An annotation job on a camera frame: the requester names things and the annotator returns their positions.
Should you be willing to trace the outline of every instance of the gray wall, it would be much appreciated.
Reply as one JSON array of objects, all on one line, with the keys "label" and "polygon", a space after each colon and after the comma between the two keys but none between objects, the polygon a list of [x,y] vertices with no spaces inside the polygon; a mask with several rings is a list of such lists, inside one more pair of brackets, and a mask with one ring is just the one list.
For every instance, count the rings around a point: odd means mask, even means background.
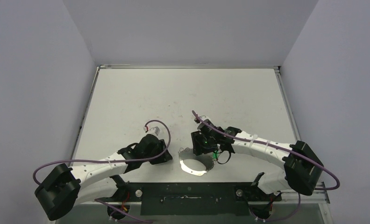
[{"label": "gray wall", "polygon": [[64,0],[98,64],[281,65],[317,0]]},{"label": "gray wall", "polygon": [[94,73],[61,0],[0,0],[0,223],[46,220],[31,175],[70,157]]},{"label": "gray wall", "polygon": [[301,138],[342,181],[335,223],[370,223],[370,0],[320,0],[281,71]]}]

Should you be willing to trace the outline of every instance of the bolt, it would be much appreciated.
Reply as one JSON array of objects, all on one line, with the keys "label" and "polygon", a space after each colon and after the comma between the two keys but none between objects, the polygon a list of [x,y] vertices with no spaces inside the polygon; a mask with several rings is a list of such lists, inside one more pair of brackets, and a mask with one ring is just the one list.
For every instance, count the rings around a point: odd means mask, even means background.
[{"label": "bolt", "polygon": [[135,196],[141,197],[142,196],[142,191],[141,190],[136,190],[135,191]]},{"label": "bolt", "polygon": [[236,195],[237,195],[238,197],[241,197],[241,196],[243,195],[243,191],[242,191],[242,190],[240,190],[240,189],[238,189],[238,190],[236,191]]}]

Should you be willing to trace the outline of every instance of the metal gasket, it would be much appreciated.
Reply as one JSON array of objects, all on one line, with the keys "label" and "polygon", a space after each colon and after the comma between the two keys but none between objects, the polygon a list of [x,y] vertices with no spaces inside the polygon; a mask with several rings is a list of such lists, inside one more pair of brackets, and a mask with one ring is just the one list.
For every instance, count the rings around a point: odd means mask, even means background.
[{"label": "metal gasket", "polygon": [[[181,169],[189,174],[196,175],[196,176],[202,176],[203,174],[207,173],[209,170],[211,170],[214,167],[214,160],[211,156],[202,154],[202,155],[195,155],[193,154],[193,150],[191,148],[180,148],[178,152],[179,156],[179,163],[181,164]],[[206,169],[199,171],[199,170],[193,170],[189,168],[187,165],[185,165],[184,160],[197,160],[201,162]]]}]

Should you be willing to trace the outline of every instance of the purple cable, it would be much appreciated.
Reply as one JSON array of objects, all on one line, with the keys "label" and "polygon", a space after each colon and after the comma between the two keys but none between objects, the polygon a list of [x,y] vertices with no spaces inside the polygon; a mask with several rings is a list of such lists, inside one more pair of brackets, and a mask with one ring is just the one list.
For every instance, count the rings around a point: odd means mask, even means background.
[{"label": "purple cable", "polygon": [[[221,132],[220,130],[218,130],[218,129],[216,129],[216,128],[212,127],[211,125],[209,125],[208,123],[206,123],[205,121],[203,121],[203,120],[202,120],[202,119],[197,115],[197,113],[196,113],[195,111],[192,111],[192,113],[193,113],[193,115],[196,117],[196,119],[197,119],[198,121],[200,121],[201,123],[203,123],[203,124],[204,124],[204,125],[206,125],[207,127],[211,128],[212,130],[214,130],[214,131],[216,131],[216,132],[218,132],[218,133],[220,133],[220,134],[222,134],[222,135],[224,135],[224,136],[226,136],[226,137],[229,137],[229,138],[232,138],[232,139],[236,139],[236,140],[240,140],[240,141],[251,142],[251,140],[249,140],[249,139],[243,139],[243,138],[239,138],[239,137],[234,137],[234,136],[231,136],[231,135],[226,134],[226,133],[224,133],[224,132]],[[256,141],[254,141],[254,143],[266,145],[266,143],[267,143],[267,142],[264,142],[264,141],[257,141],[257,140],[256,140]],[[300,158],[302,158],[302,159],[304,159],[304,160],[308,161],[309,163],[313,164],[313,165],[314,165],[314,166],[316,166],[317,168],[319,168],[319,169],[323,170],[324,172],[326,172],[327,174],[329,174],[329,175],[330,175],[331,177],[333,177],[333,178],[335,179],[335,181],[336,181],[336,186],[334,186],[334,187],[330,187],[330,188],[315,188],[315,190],[335,190],[335,189],[338,189],[338,188],[340,187],[341,183],[340,183],[340,181],[339,181],[338,177],[336,177],[336,176],[335,176],[331,171],[329,171],[328,169],[326,169],[326,168],[325,168],[325,167],[323,167],[322,165],[320,165],[320,164],[316,163],[315,161],[313,161],[313,160],[311,160],[311,159],[307,158],[306,156],[304,156],[304,155],[302,155],[302,154],[299,154],[299,153],[297,153],[297,152],[294,152],[294,151],[292,151],[292,150],[290,150],[290,149],[286,149],[286,148],[283,148],[283,147],[280,147],[280,146],[276,146],[276,145],[273,145],[273,144],[268,144],[268,146],[273,147],[273,148],[275,148],[275,149],[280,149],[280,150],[286,151],[286,152],[288,152],[288,153],[291,153],[291,154],[293,154],[293,155],[296,155],[296,156],[298,156],[298,157],[300,157]]]},{"label": "purple cable", "polygon": [[103,204],[103,205],[106,205],[106,206],[108,206],[109,208],[111,208],[111,209],[113,209],[113,210],[115,210],[115,211],[117,211],[117,212],[120,212],[120,213],[122,213],[122,214],[123,214],[123,215],[125,215],[125,216],[128,216],[128,217],[130,217],[130,218],[132,218],[132,219],[137,220],[137,221],[118,220],[119,222],[122,222],[122,223],[137,223],[137,222],[141,222],[141,223],[153,223],[153,221],[143,220],[143,219],[137,218],[137,217],[135,217],[135,216],[133,216],[133,215],[130,215],[130,214],[128,214],[128,213],[126,213],[126,212],[124,212],[124,211],[122,211],[122,210],[120,210],[120,209],[116,208],[116,207],[115,207],[115,206],[113,206],[113,205],[110,205],[110,204],[108,204],[108,203],[106,203],[106,202],[103,202],[103,201],[102,201],[102,200],[100,200],[100,199],[95,199],[94,201],[95,201],[95,202],[98,202],[98,203],[101,203],[101,204]]},{"label": "purple cable", "polygon": [[298,212],[298,210],[300,209],[300,193],[298,193],[298,205],[296,207],[296,209],[294,211],[292,211],[289,215],[285,216],[285,217],[282,217],[282,218],[276,218],[276,219],[265,219],[265,222],[276,222],[276,221],[283,221],[283,220],[286,220],[286,219],[289,219],[291,218],[293,215],[295,215],[295,213]]},{"label": "purple cable", "polygon": [[54,162],[49,162],[49,163],[46,163],[38,168],[36,168],[36,170],[33,172],[32,174],[32,178],[34,179],[35,183],[37,183],[38,185],[41,185],[41,183],[36,179],[36,173],[45,168],[45,167],[48,167],[48,166],[51,166],[51,165],[54,165],[54,164],[58,164],[58,163],[67,163],[67,162],[88,162],[88,163],[117,163],[117,162],[139,162],[139,161],[149,161],[149,160],[153,160],[153,159],[156,159],[158,158],[159,156],[163,155],[167,149],[169,148],[169,145],[170,145],[170,142],[171,142],[171,134],[170,134],[170,130],[169,128],[167,127],[167,125],[165,123],[163,123],[162,121],[159,121],[159,120],[150,120],[148,121],[146,124],[145,124],[145,127],[151,123],[151,122],[158,122],[160,124],[162,124],[166,130],[167,130],[167,134],[169,136],[169,140],[167,142],[167,145],[166,145],[166,148],[161,152],[159,153],[158,155],[155,155],[153,157],[150,157],[150,158],[145,158],[145,159],[132,159],[132,160],[114,160],[114,161],[98,161],[98,160],[58,160],[58,161],[54,161]]}]

